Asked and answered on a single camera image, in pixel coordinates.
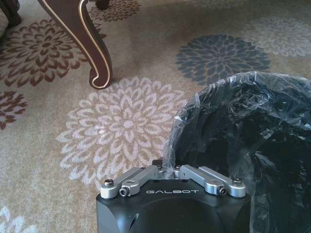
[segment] curved chair leg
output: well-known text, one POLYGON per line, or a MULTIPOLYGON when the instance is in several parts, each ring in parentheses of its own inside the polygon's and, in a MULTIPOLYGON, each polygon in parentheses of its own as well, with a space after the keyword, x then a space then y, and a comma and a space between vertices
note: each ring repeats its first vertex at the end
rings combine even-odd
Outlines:
POLYGON ((112 78, 111 59, 103 40, 88 15, 86 9, 88 0, 38 1, 84 52, 91 65, 90 85, 96 89, 107 87, 112 78))
POLYGON ((96 6, 100 10, 106 10, 109 7, 110 0, 97 0, 96 6))

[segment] plastic bag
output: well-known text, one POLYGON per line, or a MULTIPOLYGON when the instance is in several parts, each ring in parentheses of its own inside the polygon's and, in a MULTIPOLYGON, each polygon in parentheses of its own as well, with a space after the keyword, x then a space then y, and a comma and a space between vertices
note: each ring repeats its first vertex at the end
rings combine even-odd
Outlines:
POLYGON ((209 85, 178 112, 164 149, 175 164, 243 179, 250 232, 311 233, 311 83, 239 73, 209 85))

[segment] gray flower pattern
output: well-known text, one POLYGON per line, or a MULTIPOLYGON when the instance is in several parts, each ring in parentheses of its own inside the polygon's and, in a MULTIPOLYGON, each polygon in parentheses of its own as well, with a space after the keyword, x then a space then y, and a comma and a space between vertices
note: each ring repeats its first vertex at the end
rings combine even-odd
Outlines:
POLYGON ((176 56, 186 78, 206 85, 232 74, 269 69, 267 54, 251 43, 229 35, 208 35, 191 40, 176 56))

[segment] carpet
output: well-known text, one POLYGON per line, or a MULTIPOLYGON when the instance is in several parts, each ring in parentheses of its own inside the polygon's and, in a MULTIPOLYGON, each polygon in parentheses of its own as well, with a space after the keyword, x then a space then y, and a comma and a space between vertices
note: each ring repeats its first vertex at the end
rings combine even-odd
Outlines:
POLYGON ((311 79, 308 0, 111 0, 88 10, 113 61, 105 90, 35 0, 0 41, 0 232, 95 233, 105 179, 162 156, 176 112, 251 70, 311 79))

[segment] black trash can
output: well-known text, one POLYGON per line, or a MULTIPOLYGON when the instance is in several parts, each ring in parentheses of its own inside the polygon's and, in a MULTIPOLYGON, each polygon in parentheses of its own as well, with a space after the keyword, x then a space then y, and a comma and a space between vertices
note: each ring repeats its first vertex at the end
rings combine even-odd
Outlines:
POLYGON ((253 233, 311 233, 311 83, 239 73, 194 95, 174 119, 163 166, 243 179, 253 233))

